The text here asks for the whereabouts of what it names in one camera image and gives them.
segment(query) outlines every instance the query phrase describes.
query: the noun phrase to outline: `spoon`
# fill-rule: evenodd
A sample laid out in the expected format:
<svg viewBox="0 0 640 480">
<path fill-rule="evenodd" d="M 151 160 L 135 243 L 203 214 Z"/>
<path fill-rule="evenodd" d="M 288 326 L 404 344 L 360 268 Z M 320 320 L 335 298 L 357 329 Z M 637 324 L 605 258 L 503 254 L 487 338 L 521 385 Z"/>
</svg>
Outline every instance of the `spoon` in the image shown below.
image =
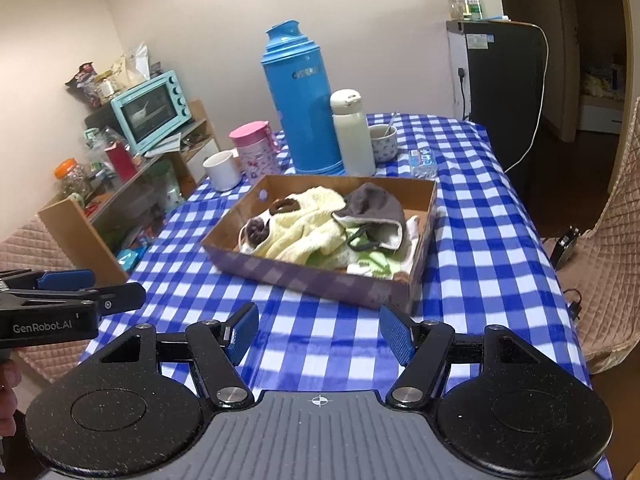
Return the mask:
<svg viewBox="0 0 640 480">
<path fill-rule="evenodd" d="M 393 112 L 391 114 L 391 120 L 389 121 L 389 125 L 386 127 L 385 134 L 383 135 L 383 137 L 386 137 L 386 134 L 389 133 L 389 130 L 391 129 L 391 125 L 394 123 L 397 116 L 398 116 L 398 112 Z"/>
</svg>

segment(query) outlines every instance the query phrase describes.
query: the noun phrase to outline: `human hand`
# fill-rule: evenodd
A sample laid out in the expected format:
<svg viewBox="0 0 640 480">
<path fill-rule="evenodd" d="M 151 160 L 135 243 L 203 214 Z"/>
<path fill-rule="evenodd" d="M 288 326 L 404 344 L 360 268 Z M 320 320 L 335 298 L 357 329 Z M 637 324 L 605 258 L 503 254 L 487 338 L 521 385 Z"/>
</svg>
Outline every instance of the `human hand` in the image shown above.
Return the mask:
<svg viewBox="0 0 640 480">
<path fill-rule="evenodd" d="M 4 386 L 0 390 L 0 436 L 12 436 L 15 433 L 14 413 L 18 407 L 18 399 L 12 388 L 20 384 L 22 376 L 11 359 L 0 365 L 0 380 Z"/>
</svg>

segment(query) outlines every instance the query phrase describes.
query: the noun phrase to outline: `label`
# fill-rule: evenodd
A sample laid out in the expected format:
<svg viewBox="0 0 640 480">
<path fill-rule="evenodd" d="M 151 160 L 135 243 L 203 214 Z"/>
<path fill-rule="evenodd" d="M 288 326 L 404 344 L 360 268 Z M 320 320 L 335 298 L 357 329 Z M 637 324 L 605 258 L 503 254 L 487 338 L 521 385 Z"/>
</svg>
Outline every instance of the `label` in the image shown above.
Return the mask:
<svg viewBox="0 0 640 480">
<path fill-rule="evenodd" d="M 489 45 L 486 34 L 466 34 L 466 47 L 469 50 L 487 50 Z"/>
<path fill-rule="evenodd" d="M 33 322 L 29 324 L 23 324 L 20 322 L 16 322 L 12 326 L 14 334 L 37 334 L 41 332 L 55 332 L 56 330 L 68 330 L 69 328 L 73 328 L 70 319 L 64 321 L 53 321 L 51 323 Z"/>
<path fill-rule="evenodd" d="M 310 66 L 309 68 L 303 68 L 292 74 L 293 79 L 300 79 L 301 77 L 307 77 L 320 72 L 319 66 Z"/>
<path fill-rule="evenodd" d="M 269 140 L 261 139 L 248 146 L 240 146 L 237 150 L 244 174 L 252 185 L 258 182 L 263 175 L 282 173 L 276 153 Z"/>
<path fill-rule="evenodd" d="M 411 166 L 430 166 L 435 164 L 433 153 L 429 148 L 421 148 L 419 150 L 409 150 L 409 164 Z"/>
<path fill-rule="evenodd" d="M 482 10 L 480 9 L 480 0 L 466 0 L 466 6 L 471 14 L 472 20 L 482 19 Z"/>
</svg>

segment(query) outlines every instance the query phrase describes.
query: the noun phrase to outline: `white wall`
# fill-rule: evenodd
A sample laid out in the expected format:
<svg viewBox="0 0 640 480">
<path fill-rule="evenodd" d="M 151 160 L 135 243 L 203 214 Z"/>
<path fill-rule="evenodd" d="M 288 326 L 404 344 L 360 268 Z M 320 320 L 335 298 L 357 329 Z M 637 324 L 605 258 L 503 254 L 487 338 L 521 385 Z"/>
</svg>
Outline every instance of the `white wall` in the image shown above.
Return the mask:
<svg viewBox="0 0 640 480">
<path fill-rule="evenodd" d="M 123 46 L 145 40 L 218 134 L 276 123 L 260 58 L 264 31 L 288 19 L 321 46 L 332 88 L 359 90 L 366 111 L 452 114 L 447 0 L 107 1 Z M 483 1 L 488 16 L 502 13 Z"/>
<path fill-rule="evenodd" d="M 64 82 L 121 53 L 104 0 L 0 0 L 0 239 L 55 195 L 60 162 L 82 158 L 88 111 Z"/>
</svg>

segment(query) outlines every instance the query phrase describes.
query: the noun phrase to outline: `metal screw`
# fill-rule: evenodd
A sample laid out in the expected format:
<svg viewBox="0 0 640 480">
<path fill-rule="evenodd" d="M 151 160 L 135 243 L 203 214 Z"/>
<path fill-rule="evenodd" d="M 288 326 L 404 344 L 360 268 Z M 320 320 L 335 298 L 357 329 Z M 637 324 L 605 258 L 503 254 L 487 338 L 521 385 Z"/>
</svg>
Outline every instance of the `metal screw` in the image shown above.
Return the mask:
<svg viewBox="0 0 640 480">
<path fill-rule="evenodd" d="M 403 386 L 402 388 L 396 388 L 391 396 L 398 402 L 407 404 L 409 402 L 418 402 L 422 398 L 422 392 L 412 386 Z"/>
<path fill-rule="evenodd" d="M 216 393 L 216 396 L 222 402 L 226 402 L 227 404 L 235 404 L 236 402 L 242 402 L 248 397 L 248 393 L 244 388 L 239 388 L 238 386 L 228 386 L 226 388 L 222 388 Z"/>
</svg>

